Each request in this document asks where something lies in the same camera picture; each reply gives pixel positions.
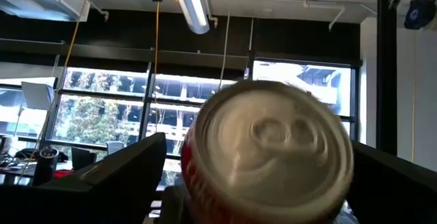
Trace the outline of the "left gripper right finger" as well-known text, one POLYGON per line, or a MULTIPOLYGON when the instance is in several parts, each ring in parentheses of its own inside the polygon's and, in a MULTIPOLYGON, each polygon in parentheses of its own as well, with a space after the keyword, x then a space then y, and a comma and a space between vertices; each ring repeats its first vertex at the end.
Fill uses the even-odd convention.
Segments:
POLYGON ((353 142, 346 200, 359 223, 436 224, 436 172, 353 142))

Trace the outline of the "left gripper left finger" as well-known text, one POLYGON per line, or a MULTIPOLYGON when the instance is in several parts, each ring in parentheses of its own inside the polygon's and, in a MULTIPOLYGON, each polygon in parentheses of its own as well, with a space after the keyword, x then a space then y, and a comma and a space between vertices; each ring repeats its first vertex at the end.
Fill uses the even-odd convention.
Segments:
POLYGON ((156 199, 167 142, 157 132, 41 186, 1 186, 2 223, 142 223, 156 199))

